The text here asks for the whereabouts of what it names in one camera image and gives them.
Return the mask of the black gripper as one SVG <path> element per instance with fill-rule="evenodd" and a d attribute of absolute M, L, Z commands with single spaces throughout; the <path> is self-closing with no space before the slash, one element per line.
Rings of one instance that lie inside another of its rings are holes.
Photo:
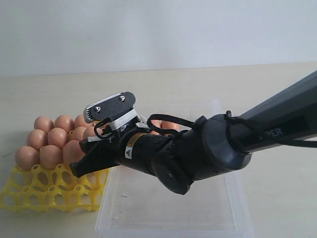
<path fill-rule="evenodd" d="M 170 141 L 171 137 L 141 131 L 129 133 L 120 142 L 83 140 L 80 146 L 85 156 L 71 163 L 70 170 L 77 178 L 118 165 L 152 174 L 152 158 Z"/>

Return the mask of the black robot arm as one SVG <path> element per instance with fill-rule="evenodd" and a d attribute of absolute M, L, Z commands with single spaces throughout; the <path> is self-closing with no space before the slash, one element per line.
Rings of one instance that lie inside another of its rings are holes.
<path fill-rule="evenodd" d="M 84 157 L 70 164 L 74 176 L 122 165 L 183 195 L 197 180 L 246 167 L 253 152 L 317 145 L 316 73 L 238 117 L 227 111 L 196 121 L 164 114 L 145 119 L 135 101 L 133 93 L 122 92 L 84 109 L 85 121 L 103 131 L 80 142 Z"/>

